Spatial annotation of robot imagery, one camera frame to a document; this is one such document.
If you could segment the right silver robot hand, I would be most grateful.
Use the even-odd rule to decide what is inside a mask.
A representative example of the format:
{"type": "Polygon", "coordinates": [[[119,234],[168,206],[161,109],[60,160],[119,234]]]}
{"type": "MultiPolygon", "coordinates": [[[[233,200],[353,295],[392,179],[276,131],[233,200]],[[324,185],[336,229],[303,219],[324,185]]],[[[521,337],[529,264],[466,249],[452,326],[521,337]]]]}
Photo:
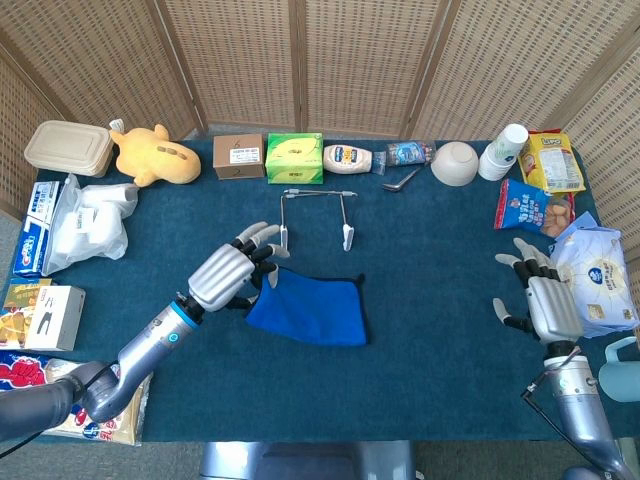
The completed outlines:
{"type": "Polygon", "coordinates": [[[498,263],[509,266],[524,288],[529,316],[512,315],[499,298],[492,300],[499,321],[508,327],[531,334],[543,345],[556,342],[577,342],[584,327],[570,288],[559,276],[553,261],[534,245],[514,237],[513,244],[521,256],[499,253],[498,263]]]}

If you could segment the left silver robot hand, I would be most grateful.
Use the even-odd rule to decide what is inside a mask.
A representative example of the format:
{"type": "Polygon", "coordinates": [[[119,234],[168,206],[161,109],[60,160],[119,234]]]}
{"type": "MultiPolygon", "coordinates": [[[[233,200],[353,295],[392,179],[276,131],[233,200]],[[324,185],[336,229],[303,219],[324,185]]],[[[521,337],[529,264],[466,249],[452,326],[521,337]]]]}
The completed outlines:
{"type": "Polygon", "coordinates": [[[207,312],[228,305],[248,305],[249,300],[237,296],[244,285],[249,281],[259,283],[264,274],[276,281],[278,266],[271,258],[290,257],[286,248],[269,242],[279,232],[277,224],[260,221],[248,226],[230,243],[220,246],[189,277],[186,301],[207,312]]]}

